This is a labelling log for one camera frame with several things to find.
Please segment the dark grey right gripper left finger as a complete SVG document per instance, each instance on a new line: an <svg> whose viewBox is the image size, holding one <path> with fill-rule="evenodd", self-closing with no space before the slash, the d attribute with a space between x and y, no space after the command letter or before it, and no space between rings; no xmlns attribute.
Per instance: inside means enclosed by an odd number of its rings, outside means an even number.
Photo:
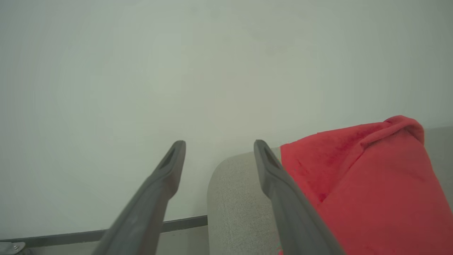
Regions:
<svg viewBox="0 0 453 255"><path fill-rule="evenodd" d="M186 142L176 141L104 234L94 255L154 255L169 200L176 194Z"/></svg>

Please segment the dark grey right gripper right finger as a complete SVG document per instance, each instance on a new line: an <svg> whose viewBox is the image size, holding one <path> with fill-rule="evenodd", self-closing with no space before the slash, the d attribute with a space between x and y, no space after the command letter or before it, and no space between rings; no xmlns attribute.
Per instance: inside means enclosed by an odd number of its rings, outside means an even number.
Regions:
<svg viewBox="0 0 453 255"><path fill-rule="evenodd" d="M330 229L264 140L254 142L262 192L270 200L285 255L344 255Z"/></svg>

